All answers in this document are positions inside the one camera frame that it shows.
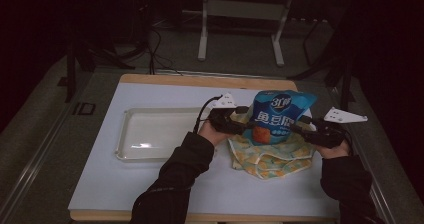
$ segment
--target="table leg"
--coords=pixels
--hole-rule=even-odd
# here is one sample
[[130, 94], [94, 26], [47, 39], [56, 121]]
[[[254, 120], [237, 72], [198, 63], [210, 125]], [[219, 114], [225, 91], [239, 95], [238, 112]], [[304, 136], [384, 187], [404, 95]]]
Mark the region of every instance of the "table leg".
[[286, 1], [285, 8], [283, 8], [283, 12], [281, 13], [281, 18], [279, 20], [278, 30], [275, 34], [271, 35], [275, 61], [277, 63], [277, 66], [279, 67], [284, 65], [283, 54], [281, 53], [280, 37], [281, 37], [281, 33], [283, 32], [284, 25], [286, 24], [286, 21], [287, 21], [287, 15], [289, 13], [291, 2], [292, 0]]
[[199, 61], [206, 60], [206, 48], [208, 44], [208, 0], [203, 0], [203, 11], [202, 11], [202, 33], [200, 34], [199, 54], [197, 59]]

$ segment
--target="plastic tray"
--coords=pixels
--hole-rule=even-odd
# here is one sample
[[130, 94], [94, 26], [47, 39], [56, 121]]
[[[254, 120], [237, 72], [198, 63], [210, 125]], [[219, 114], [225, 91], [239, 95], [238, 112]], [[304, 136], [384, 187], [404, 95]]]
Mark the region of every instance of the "plastic tray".
[[[164, 161], [192, 131], [200, 108], [133, 108], [125, 112], [116, 157], [125, 162]], [[202, 118], [210, 110], [205, 108]]]

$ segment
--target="snack bag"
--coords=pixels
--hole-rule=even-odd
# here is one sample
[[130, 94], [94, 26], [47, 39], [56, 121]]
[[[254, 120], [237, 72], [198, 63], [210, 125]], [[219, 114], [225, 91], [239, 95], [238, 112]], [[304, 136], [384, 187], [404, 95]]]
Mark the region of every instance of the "snack bag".
[[316, 101], [308, 93], [286, 91], [260, 91], [253, 101], [250, 121], [256, 122], [251, 131], [254, 145], [273, 145], [289, 137], [290, 125], [295, 123]]

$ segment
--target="dark background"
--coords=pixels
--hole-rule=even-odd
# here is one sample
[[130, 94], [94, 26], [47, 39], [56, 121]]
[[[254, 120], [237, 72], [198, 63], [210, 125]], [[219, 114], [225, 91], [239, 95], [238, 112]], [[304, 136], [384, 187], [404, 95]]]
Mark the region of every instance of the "dark background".
[[[33, 88], [65, 54], [64, 15], [75, 0], [1, 0], [0, 131], [20, 109]], [[201, 0], [158, 0], [164, 15], [180, 18], [176, 10], [200, 10]], [[314, 0], [295, 0], [291, 16], [308, 16]], [[405, 172], [424, 200], [422, 158], [424, 1], [363, 0], [342, 26], [365, 31], [357, 40], [354, 75]]]

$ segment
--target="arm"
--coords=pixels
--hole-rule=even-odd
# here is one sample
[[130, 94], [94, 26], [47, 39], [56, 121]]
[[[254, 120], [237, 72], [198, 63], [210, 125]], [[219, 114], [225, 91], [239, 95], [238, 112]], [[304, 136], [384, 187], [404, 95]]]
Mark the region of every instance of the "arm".
[[209, 169], [214, 147], [229, 137], [205, 122], [199, 134], [187, 133], [162, 166], [158, 179], [134, 202], [131, 224], [184, 223], [190, 188]]
[[349, 145], [343, 142], [332, 149], [316, 147], [323, 157], [321, 186], [329, 197], [339, 201], [341, 224], [383, 223], [369, 195], [372, 177], [358, 156], [349, 156]]

